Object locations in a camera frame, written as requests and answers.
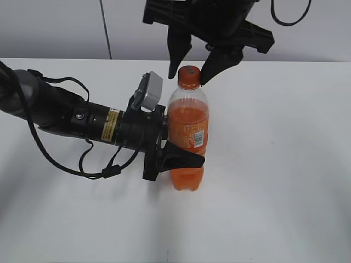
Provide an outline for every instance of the yellow warning label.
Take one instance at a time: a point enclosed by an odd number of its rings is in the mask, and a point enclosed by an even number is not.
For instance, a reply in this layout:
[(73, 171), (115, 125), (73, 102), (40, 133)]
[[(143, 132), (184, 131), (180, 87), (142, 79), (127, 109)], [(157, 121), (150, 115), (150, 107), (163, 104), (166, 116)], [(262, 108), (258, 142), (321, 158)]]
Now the yellow warning label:
[(118, 115), (120, 111), (115, 110), (113, 108), (110, 109), (109, 115), (106, 118), (106, 122), (103, 129), (103, 134), (101, 135), (101, 139), (103, 141), (112, 141), (112, 137), (114, 136)]

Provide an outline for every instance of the bottle label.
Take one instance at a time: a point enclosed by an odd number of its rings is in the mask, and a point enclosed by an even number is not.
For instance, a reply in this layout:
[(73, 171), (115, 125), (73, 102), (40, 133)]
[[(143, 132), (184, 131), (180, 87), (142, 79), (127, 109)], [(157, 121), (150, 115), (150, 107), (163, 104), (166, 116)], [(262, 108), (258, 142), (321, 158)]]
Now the bottle label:
[(168, 124), (169, 139), (178, 147), (195, 149), (207, 145), (208, 117), (199, 123), (182, 124), (170, 121)]

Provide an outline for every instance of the robotic arm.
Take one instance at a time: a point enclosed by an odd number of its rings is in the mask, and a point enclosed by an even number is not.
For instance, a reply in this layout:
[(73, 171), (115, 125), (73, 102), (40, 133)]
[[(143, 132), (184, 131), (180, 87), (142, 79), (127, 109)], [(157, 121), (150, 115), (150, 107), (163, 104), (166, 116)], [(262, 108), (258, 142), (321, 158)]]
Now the robotic arm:
[[(109, 178), (118, 175), (139, 152), (145, 152), (143, 178), (155, 181), (159, 172), (185, 167), (201, 167), (202, 156), (185, 151), (171, 142), (161, 148), (167, 139), (165, 107), (158, 105), (161, 98), (162, 78), (150, 72), (143, 75), (138, 89), (130, 98), (126, 111), (85, 101), (79, 95), (50, 83), (75, 81), (74, 78), (45, 78), (34, 70), (11, 70), (0, 62), (0, 110), (26, 119), (32, 135), (44, 156), (59, 169), (89, 179)], [(150, 110), (145, 112), (141, 107)], [(58, 164), (46, 152), (34, 128), (61, 136), (91, 140), (133, 149), (134, 154), (124, 165), (109, 165), (98, 174), (86, 174), (83, 170), (85, 152), (80, 160), (80, 171)]]
[[(246, 17), (259, 0), (146, 0), (143, 22), (159, 22), (168, 25), (167, 44), (170, 57), (169, 78), (173, 78), (188, 51), (191, 36), (207, 42), (210, 55), (201, 70), (201, 84), (206, 84), (217, 74), (237, 65), (243, 58), (245, 46), (267, 53), (274, 44), (270, 31), (248, 21)], [(307, 14), (311, 0), (303, 16), (294, 23), (281, 22), (274, 12), (273, 19), (283, 26), (300, 22)], [(87, 100), (50, 83), (74, 81), (88, 93)], [(35, 70), (15, 70), (0, 61), (0, 110), (27, 120), (31, 134), (52, 165), (74, 175), (92, 180), (118, 175), (131, 164), (139, 152), (145, 152), (143, 178), (155, 181), (159, 172), (176, 168), (199, 168), (205, 159), (185, 151), (167, 141), (167, 117), (165, 107), (159, 105), (162, 78), (154, 72), (143, 75), (138, 89), (130, 98), (125, 111), (89, 102), (88, 89), (78, 80), (66, 77), (52, 79)], [(91, 145), (79, 161), (79, 171), (57, 163), (36, 132), (40, 130), (60, 136), (85, 139)], [(83, 169), (85, 155), (99, 141), (118, 146), (117, 152), (101, 173), (88, 174)], [(113, 165), (121, 148), (134, 150), (123, 165)]]

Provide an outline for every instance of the black cable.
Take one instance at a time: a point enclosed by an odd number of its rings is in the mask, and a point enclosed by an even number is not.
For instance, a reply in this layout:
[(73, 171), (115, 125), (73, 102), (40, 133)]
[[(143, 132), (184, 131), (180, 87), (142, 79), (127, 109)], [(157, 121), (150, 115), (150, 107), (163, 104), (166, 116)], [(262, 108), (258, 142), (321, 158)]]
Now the black cable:
[(276, 14), (275, 14), (275, 9), (274, 9), (274, 0), (271, 0), (270, 12), (272, 14), (273, 20), (277, 24), (279, 24), (281, 26), (294, 26), (297, 23), (301, 22), (306, 17), (306, 15), (311, 7), (311, 4), (312, 4), (312, 0), (308, 0), (308, 5), (307, 5), (307, 8), (306, 8), (305, 12), (303, 13), (303, 15), (297, 21), (292, 22), (292, 23), (286, 23), (286, 22), (281, 21), (279, 18), (277, 18)]
[(78, 162), (79, 171), (80, 171), (86, 178), (88, 178), (88, 179), (92, 179), (92, 180), (100, 179), (102, 176), (96, 176), (96, 177), (89, 177), (89, 176), (87, 176), (86, 173), (85, 173), (85, 171), (84, 171), (84, 169), (83, 169), (83, 160), (84, 160), (85, 156), (86, 156), (86, 155), (93, 149), (93, 147), (94, 147), (93, 142), (90, 141), (89, 139), (86, 139), (86, 142), (87, 142), (88, 144), (90, 144), (91, 147), (90, 147), (88, 150), (86, 150), (86, 151), (82, 154), (82, 156), (79, 158), (79, 162)]

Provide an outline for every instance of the screw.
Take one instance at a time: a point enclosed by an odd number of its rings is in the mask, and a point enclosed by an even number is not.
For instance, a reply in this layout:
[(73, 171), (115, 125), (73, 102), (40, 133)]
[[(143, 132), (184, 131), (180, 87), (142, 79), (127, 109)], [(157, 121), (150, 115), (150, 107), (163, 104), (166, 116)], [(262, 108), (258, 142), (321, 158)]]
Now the screw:
[(76, 113), (76, 118), (77, 118), (77, 119), (84, 119), (84, 117), (85, 117), (85, 115), (84, 115), (83, 112), (78, 112), (78, 113)]
[(206, 44), (206, 49), (208, 50), (208, 51), (212, 51), (213, 49), (214, 49), (214, 46), (212, 46), (212, 45), (210, 45), (210, 44)]

